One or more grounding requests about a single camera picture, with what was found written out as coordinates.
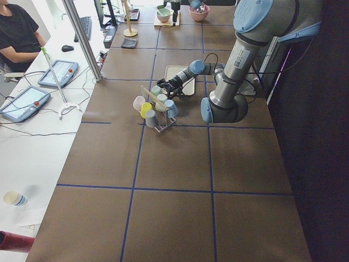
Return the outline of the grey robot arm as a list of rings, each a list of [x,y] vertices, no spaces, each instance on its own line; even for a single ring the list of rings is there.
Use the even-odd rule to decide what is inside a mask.
[[[297,42],[316,36],[320,30],[323,1],[240,1],[234,12],[236,42],[226,64],[193,61],[173,78],[157,85],[169,98],[182,94],[184,83],[198,75],[212,75],[216,88],[201,101],[207,123],[235,123],[248,112],[245,97],[238,94],[259,49],[273,37],[279,42]]]

